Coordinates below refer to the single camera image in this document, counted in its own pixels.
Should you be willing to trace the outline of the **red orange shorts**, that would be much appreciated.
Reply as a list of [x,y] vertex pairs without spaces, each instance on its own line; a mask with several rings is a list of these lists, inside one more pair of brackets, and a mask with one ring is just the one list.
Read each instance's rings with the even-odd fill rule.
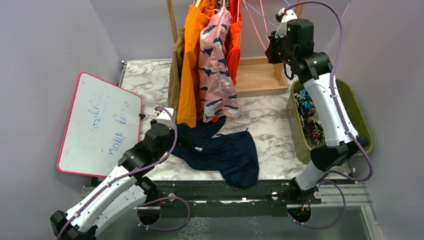
[[240,35],[242,27],[242,13],[240,0],[231,0],[229,2],[229,12],[231,21],[228,30],[228,36],[225,42],[227,50],[226,63],[229,75],[234,85],[237,84],[237,73],[241,58]]

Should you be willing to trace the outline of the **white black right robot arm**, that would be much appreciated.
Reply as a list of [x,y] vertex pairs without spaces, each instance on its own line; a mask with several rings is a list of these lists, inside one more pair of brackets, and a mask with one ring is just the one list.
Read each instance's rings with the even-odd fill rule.
[[279,22],[278,29],[268,37],[268,63],[290,66],[311,96],[325,136],[325,144],[310,151],[306,169],[289,183],[289,199],[300,204],[333,167],[358,153],[365,155],[369,140],[359,135],[340,102],[335,67],[329,56],[314,51],[313,23],[288,13],[282,13]]

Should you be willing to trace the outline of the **navy blue shorts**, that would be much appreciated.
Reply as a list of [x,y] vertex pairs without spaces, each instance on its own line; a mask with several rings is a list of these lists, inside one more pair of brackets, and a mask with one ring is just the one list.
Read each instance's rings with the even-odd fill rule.
[[197,171],[218,171],[223,179],[238,188],[251,188],[259,178],[256,144],[248,130],[221,134],[227,118],[216,122],[199,120],[191,128],[191,144],[172,154]]

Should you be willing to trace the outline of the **light blue wire hanger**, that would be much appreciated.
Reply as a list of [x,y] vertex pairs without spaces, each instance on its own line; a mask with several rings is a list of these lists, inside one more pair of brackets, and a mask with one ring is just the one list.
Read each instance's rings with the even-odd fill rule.
[[251,10],[253,10],[255,13],[257,13],[261,18],[264,19],[264,21],[266,22],[266,24],[270,24],[271,26],[277,28],[278,26],[276,24],[274,24],[273,22],[271,22],[268,18],[265,17],[265,15],[262,12],[259,12],[253,5],[251,5],[249,2],[247,2],[246,0],[243,1],[244,3],[246,3],[247,7],[250,8]]

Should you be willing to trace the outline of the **pink wire hanger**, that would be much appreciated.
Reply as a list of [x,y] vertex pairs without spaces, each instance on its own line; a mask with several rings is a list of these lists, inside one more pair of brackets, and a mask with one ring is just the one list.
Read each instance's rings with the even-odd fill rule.
[[[246,0],[249,2],[252,6],[254,6],[259,12],[262,12],[264,16],[265,14],[265,1],[264,0]],[[248,8],[246,3],[242,1],[242,4],[244,5],[244,8],[247,13],[247,19],[252,24],[253,33],[255,34],[256,39],[259,42],[260,50],[265,51],[265,49],[268,47],[269,40],[268,40],[268,23],[264,21],[262,17],[260,17],[256,12]]]

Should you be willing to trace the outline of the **colourful comic print shorts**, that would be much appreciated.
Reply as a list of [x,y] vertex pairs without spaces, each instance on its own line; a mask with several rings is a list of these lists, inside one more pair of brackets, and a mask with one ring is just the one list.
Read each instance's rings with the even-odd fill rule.
[[302,89],[294,93],[302,132],[307,142],[315,147],[325,144],[323,124],[310,94]]

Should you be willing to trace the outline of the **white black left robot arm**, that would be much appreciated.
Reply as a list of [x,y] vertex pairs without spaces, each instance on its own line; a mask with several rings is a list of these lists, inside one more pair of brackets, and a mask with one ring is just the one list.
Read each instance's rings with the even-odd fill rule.
[[146,174],[164,162],[178,141],[174,128],[154,123],[144,139],[127,150],[94,190],[66,211],[50,217],[58,240],[95,240],[130,209],[160,204],[158,186]]

